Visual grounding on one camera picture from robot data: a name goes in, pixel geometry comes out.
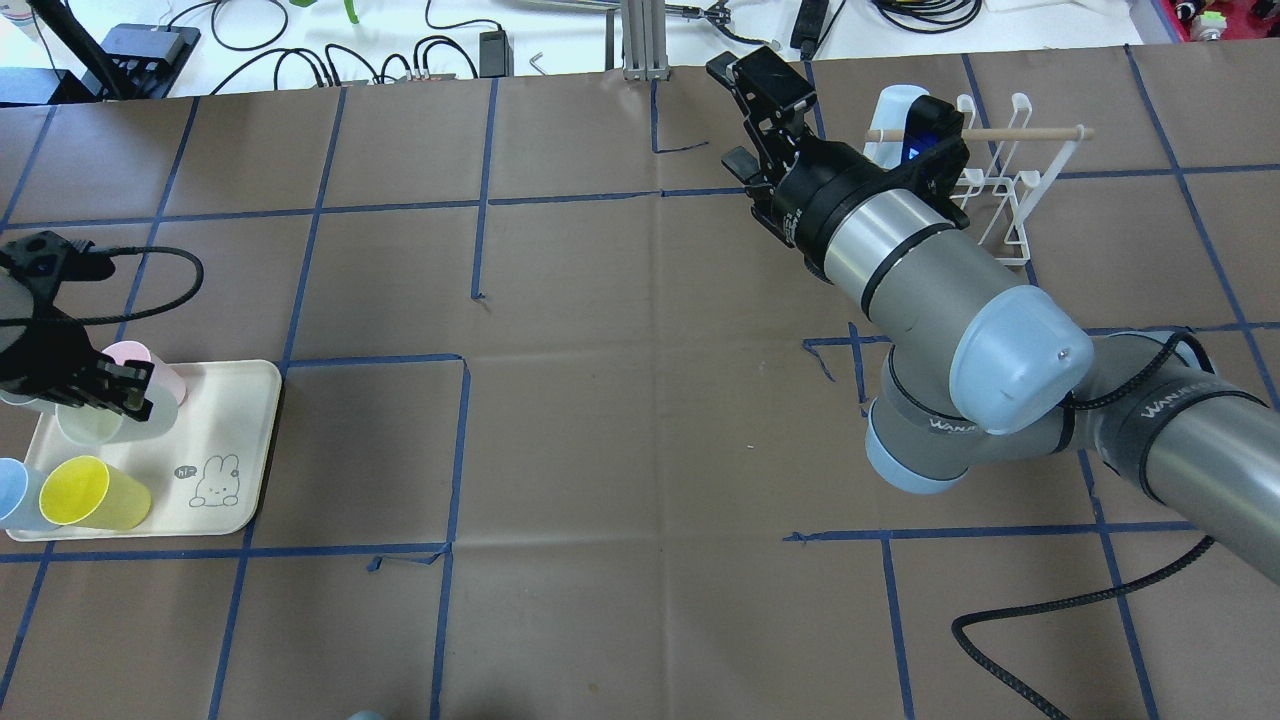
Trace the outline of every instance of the plastic cup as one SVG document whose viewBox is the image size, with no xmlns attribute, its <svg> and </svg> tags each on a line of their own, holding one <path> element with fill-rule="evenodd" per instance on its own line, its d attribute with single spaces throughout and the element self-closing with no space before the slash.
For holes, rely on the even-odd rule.
<svg viewBox="0 0 1280 720">
<path fill-rule="evenodd" d="M 178 400 L 157 382 L 147 384 L 146 398 L 151 401 L 151 418 L 145 423 L 87 405 L 81 407 L 59 405 L 54 416 L 58 418 L 58 428 L 76 445 L 97 446 L 150 439 L 169 432 L 178 420 Z"/>
<path fill-rule="evenodd" d="M 40 512 L 45 474 L 13 457 L 0 457 L 0 528 L 46 532 L 58 528 Z"/>
<path fill-rule="evenodd" d="M 156 366 L 155 372 L 151 373 L 151 382 L 164 386 L 170 395 L 178 398 L 178 405 L 182 405 L 182 401 L 187 400 L 187 380 L 182 379 L 178 373 L 173 372 L 173 368 L 165 365 L 164 360 L 156 357 L 156 355 L 147 350 L 147 346 L 141 342 L 134 342 L 132 340 L 116 342 L 115 345 L 108 346 L 102 354 L 109 355 L 111 360 L 115 360 L 120 365 L 123 365 L 125 360 L 142 360 L 143 363 L 151 363 Z"/>
<path fill-rule="evenodd" d="M 151 491 L 97 457 L 63 462 L 40 491 L 40 512 L 50 523 L 128 530 L 151 511 Z"/>
<path fill-rule="evenodd" d="M 58 409 L 58 405 L 55 402 L 41 400 L 38 397 L 14 395 L 12 392 L 5 392 L 3 389 L 0 389 L 0 401 L 3 401 L 5 405 L 13 405 L 14 407 L 33 410 L 36 413 L 52 413 L 54 410 Z"/>
</svg>

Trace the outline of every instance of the white cup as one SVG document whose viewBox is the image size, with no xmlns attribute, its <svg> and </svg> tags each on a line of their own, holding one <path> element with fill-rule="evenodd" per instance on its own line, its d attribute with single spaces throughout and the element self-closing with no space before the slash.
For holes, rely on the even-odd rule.
<svg viewBox="0 0 1280 720">
<path fill-rule="evenodd" d="M 4 392 L 3 389 L 0 389 L 0 401 L 4 401 L 5 405 L 13 405 L 14 407 L 23 407 L 36 413 L 52 413 L 58 407 L 58 404 L 47 400 L 14 395 L 12 392 Z"/>
<path fill-rule="evenodd" d="M 157 382 L 147 384 L 146 398 L 151 401 L 151 418 L 145 423 L 88 405 L 81 407 L 59 405 L 54 416 L 58 418 L 58 428 L 76 445 L 95 446 L 151 439 L 169 432 L 178 420 L 178 398 Z"/>
<path fill-rule="evenodd" d="M 40 512 L 45 477 L 13 457 L 0 457 L 0 528 L 35 532 L 58 528 Z"/>
<path fill-rule="evenodd" d="M 119 365 L 123 365 L 125 360 L 151 363 L 156 366 L 151 373 L 151 382 L 164 386 L 169 391 L 169 395 L 178 398 L 178 405 L 182 405 L 182 401 L 187 400 L 187 380 L 178 377 L 178 373 L 174 373 L 173 368 L 165 365 L 164 360 L 156 357 L 155 352 L 147 350 L 147 346 L 141 342 L 132 340 L 116 342 L 104 350 L 102 354 L 109 355 Z"/>
</svg>

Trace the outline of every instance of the light blue cup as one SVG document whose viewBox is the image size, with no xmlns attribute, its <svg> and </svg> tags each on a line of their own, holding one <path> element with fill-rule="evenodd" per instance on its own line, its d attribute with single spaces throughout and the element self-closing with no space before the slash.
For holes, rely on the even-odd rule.
<svg viewBox="0 0 1280 720">
<path fill-rule="evenodd" d="M 45 532 L 59 527 L 40 514 L 45 477 L 13 457 L 0 457 L 0 528 Z"/>
</svg>

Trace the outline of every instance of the power adapter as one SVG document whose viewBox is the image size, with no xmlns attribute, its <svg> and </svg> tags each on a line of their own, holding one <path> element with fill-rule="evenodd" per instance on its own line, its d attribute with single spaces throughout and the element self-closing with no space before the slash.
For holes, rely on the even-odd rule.
<svg viewBox="0 0 1280 720">
<path fill-rule="evenodd" d="M 480 77 L 511 77 L 516 74 L 516 55 L 511 50 L 507 31 L 494 29 L 480 33 Z"/>
<path fill-rule="evenodd" d="M 818 40 L 822 38 L 822 24 L 827 19 L 827 6 L 831 0 L 804 0 L 796 13 L 796 24 L 791 29 L 791 47 L 800 51 L 800 59 L 813 60 L 818 53 Z"/>
</svg>

